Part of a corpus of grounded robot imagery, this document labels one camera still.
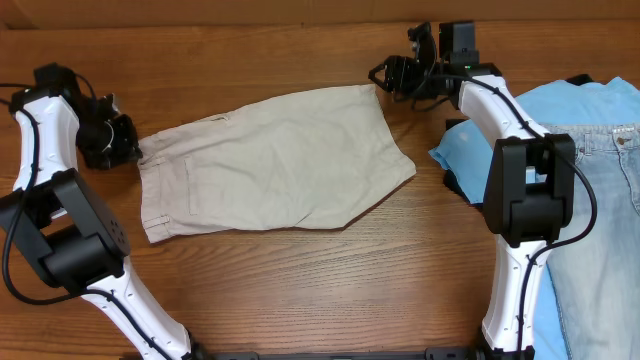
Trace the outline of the beige cotton shorts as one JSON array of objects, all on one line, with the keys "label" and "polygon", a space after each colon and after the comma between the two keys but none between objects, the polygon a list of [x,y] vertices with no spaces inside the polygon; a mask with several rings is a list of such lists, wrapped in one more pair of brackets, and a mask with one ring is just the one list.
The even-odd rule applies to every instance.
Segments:
[{"label": "beige cotton shorts", "polygon": [[371,85],[273,97],[144,138],[152,243],[225,230],[341,228],[415,175]]}]

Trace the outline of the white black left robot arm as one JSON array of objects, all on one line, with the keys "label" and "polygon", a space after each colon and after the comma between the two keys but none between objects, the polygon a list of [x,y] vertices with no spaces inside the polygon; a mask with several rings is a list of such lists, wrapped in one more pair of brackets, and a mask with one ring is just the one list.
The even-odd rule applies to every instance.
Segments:
[{"label": "white black left robot arm", "polygon": [[99,308],[142,359],[206,359],[204,347],[156,301],[130,260],[126,231],[78,172],[141,158],[136,128],[114,95],[84,93],[68,67],[35,69],[6,101],[21,133],[21,165],[1,199],[1,275],[23,303],[82,298]]}]

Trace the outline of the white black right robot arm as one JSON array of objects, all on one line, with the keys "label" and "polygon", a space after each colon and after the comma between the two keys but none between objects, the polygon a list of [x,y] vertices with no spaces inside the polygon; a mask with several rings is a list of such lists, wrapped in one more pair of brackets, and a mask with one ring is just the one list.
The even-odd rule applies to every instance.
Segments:
[{"label": "white black right robot arm", "polygon": [[551,245],[573,213],[575,144],[517,104],[502,73],[482,63],[471,21],[407,32],[413,56],[390,56],[369,78],[397,101],[445,101],[480,129],[493,155],[482,214],[496,238],[491,299],[475,343],[431,348],[428,359],[531,359],[533,320]]}]

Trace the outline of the light blue t-shirt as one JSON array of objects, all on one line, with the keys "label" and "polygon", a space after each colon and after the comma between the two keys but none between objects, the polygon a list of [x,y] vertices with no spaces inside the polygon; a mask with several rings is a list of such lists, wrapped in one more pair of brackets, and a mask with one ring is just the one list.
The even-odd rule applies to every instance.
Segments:
[{"label": "light blue t-shirt", "polygon": [[464,78],[432,156],[497,240],[472,358],[639,355],[639,92],[555,81],[519,97]]}]

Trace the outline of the black garment under t-shirt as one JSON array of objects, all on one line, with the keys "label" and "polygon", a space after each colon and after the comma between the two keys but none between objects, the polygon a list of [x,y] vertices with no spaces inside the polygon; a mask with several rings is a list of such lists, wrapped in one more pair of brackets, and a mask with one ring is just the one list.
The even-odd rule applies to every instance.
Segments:
[{"label": "black garment under t-shirt", "polygon": [[[539,86],[518,96],[516,101],[550,132],[565,133],[569,126],[592,121],[586,106],[598,87],[597,82],[581,75]],[[464,120],[446,130],[440,144],[429,154],[455,177],[453,191],[472,205],[483,202],[492,149],[473,121]]]}]

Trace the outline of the light blue denim jeans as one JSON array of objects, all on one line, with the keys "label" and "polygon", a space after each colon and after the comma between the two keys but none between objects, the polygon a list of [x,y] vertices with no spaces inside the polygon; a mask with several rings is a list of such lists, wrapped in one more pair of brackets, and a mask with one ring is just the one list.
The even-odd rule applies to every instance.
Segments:
[{"label": "light blue denim jeans", "polygon": [[576,145],[598,211],[575,184],[573,217],[560,237],[582,240],[551,251],[548,264],[571,359],[639,356],[639,127],[551,126]]}]

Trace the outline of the black rail at table edge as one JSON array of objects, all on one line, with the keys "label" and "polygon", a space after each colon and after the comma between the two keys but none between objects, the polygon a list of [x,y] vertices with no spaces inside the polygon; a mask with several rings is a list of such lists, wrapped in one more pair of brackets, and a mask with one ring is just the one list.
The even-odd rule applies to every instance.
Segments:
[{"label": "black rail at table edge", "polygon": [[420,352],[258,354],[255,352],[217,353],[186,356],[203,360],[465,360],[474,359],[465,347],[434,347]]}]

